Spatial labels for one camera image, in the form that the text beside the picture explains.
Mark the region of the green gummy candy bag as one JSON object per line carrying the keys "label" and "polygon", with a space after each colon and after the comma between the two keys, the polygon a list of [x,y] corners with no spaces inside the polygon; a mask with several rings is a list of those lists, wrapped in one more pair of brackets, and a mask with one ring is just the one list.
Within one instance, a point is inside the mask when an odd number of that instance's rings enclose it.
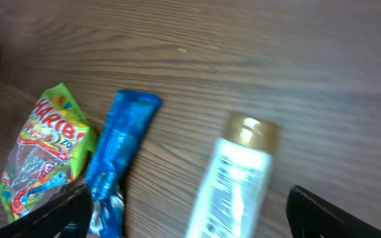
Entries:
{"label": "green gummy candy bag", "polygon": [[14,222],[53,199],[84,170],[97,135],[68,88],[47,89],[8,156],[0,199]]}

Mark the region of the blue cookie packet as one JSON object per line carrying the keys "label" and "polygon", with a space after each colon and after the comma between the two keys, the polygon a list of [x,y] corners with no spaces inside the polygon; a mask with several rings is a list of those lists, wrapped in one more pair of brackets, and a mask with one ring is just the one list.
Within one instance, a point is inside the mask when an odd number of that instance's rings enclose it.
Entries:
{"label": "blue cookie packet", "polygon": [[160,106],[161,99],[155,94],[133,90],[116,93],[85,176],[94,206],[90,234],[124,236],[125,204],[119,185]]}

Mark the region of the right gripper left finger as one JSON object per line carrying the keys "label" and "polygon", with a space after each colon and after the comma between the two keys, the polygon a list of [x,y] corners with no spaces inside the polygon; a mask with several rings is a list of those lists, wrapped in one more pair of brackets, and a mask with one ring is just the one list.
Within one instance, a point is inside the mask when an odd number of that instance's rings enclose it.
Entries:
{"label": "right gripper left finger", "polygon": [[0,228],[0,238],[86,238],[92,213],[91,190],[82,184]]}

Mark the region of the white tube with gold cap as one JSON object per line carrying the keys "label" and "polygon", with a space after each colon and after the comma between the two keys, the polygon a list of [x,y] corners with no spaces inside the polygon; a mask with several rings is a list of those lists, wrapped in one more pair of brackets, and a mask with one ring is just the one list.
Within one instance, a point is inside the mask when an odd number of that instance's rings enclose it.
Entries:
{"label": "white tube with gold cap", "polygon": [[186,238],[253,236],[273,170],[279,128],[232,112],[196,195]]}

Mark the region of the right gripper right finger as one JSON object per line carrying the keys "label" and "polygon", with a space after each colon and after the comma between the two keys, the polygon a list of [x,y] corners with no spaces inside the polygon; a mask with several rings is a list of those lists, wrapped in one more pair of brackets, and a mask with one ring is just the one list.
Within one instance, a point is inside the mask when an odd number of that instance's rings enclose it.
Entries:
{"label": "right gripper right finger", "polygon": [[293,238],[381,238],[381,230],[305,188],[294,185],[286,202]]}

